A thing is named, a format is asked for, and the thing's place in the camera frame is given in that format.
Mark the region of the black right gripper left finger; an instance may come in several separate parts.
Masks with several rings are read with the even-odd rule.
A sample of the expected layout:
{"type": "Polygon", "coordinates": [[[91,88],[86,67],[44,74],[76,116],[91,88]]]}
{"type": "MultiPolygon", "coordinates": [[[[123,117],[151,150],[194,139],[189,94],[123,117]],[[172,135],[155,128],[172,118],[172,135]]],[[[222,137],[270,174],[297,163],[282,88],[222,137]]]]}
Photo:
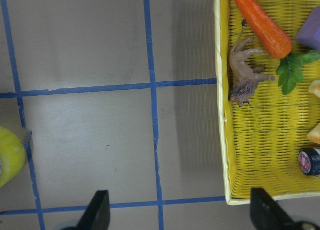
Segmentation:
{"type": "Polygon", "coordinates": [[[108,190],[96,191],[76,230],[107,230],[111,221],[108,190]]]}

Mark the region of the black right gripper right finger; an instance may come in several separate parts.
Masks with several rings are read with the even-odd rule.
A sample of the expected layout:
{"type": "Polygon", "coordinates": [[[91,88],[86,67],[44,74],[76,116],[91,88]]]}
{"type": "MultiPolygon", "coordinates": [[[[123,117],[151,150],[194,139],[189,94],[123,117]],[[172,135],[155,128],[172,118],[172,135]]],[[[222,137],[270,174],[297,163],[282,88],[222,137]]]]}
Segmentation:
{"type": "Polygon", "coordinates": [[[318,230],[319,225],[294,221],[263,189],[250,191],[250,220],[257,230],[318,230]]]}

